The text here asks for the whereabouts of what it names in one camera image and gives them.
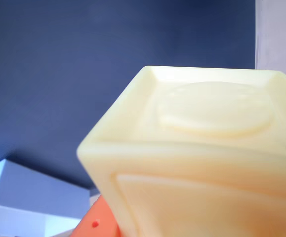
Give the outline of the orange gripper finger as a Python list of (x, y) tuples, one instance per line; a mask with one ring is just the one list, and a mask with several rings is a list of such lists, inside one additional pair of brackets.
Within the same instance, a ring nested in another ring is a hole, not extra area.
[(115, 217), (102, 196), (92, 205), (70, 236), (121, 237)]

